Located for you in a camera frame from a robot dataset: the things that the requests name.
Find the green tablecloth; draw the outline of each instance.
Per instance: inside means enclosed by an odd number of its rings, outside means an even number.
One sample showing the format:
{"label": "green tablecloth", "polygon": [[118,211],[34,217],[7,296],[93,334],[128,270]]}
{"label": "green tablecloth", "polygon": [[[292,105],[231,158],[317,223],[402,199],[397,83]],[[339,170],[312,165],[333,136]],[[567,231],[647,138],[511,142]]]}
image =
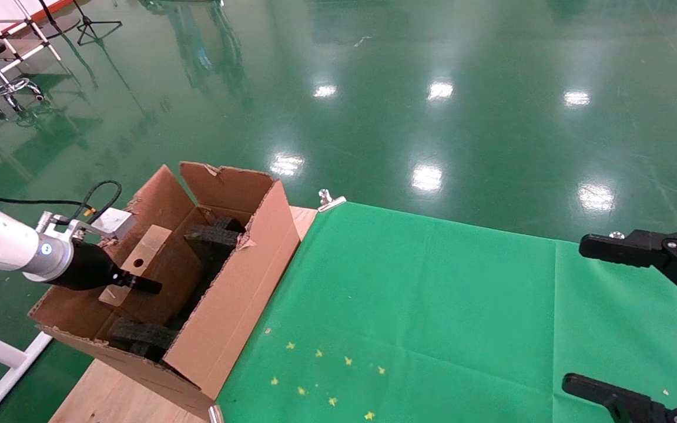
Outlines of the green tablecloth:
{"label": "green tablecloth", "polygon": [[226,423],[610,423],[567,372],[677,407],[677,288],[574,243],[347,203],[318,214],[219,404]]}

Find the cardboard box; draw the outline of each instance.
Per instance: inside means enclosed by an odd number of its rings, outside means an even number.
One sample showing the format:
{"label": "cardboard box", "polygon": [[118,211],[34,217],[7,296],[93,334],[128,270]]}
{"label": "cardboard box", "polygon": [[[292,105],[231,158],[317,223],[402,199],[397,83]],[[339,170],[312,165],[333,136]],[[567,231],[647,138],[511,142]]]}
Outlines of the cardboard box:
{"label": "cardboard box", "polygon": [[[70,291],[51,287],[30,311],[38,327],[57,340],[104,361],[183,409],[207,418],[237,357],[279,283],[299,237],[278,180],[265,173],[183,162],[180,171],[197,206],[166,166],[137,192],[127,210],[136,224],[121,241],[105,243],[115,263],[140,251],[152,225],[164,239],[156,260],[141,276],[164,284],[152,296],[131,291],[123,310],[99,301],[104,288]],[[190,247],[180,243],[187,228],[234,217],[246,227],[234,252],[177,335],[161,364],[108,345],[108,330],[124,315],[162,324],[201,276]]]}

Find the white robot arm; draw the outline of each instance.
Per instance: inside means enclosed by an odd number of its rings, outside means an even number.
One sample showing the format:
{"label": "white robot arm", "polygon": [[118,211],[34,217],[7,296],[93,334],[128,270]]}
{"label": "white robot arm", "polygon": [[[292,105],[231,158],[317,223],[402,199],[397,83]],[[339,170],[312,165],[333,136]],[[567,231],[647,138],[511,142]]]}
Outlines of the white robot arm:
{"label": "white robot arm", "polygon": [[107,209],[92,224],[72,220],[65,232],[56,225],[65,218],[46,211],[33,229],[0,212],[0,270],[19,270],[32,281],[73,290],[117,284],[152,294],[161,284],[121,270],[99,246],[85,243],[84,233],[120,238],[132,225],[132,215]]}

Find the wooden board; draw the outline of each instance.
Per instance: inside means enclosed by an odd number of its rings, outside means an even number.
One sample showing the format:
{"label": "wooden board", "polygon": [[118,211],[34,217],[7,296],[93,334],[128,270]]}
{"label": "wooden board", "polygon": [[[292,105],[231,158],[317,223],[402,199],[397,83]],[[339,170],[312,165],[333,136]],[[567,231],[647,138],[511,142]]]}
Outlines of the wooden board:
{"label": "wooden board", "polygon": [[[299,238],[317,210],[291,207]],[[99,360],[80,378],[49,423],[207,423]]]}

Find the green epoxy floor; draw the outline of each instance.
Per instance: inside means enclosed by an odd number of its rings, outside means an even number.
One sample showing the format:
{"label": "green epoxy floor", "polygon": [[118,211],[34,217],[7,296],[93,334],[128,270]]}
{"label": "green epoxy floor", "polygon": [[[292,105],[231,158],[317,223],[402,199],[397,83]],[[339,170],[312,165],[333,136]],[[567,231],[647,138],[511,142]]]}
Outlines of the green epoxy floor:
{"label": "green epoxy floor", "polygon": [[[116,179],[125,202],[198,160],[280,173],[296,206],[327,187],[555,239],[677,230],[677,0],[143,2],[85,5],[124,25],[79,56],[54,40],[74,78],[34,58],[53,108],[0,122],[0,196]],[[27,346],[43,291],[0,273],[1,339]],[[90,361],[49,347],[0,422],[47,421]]]}

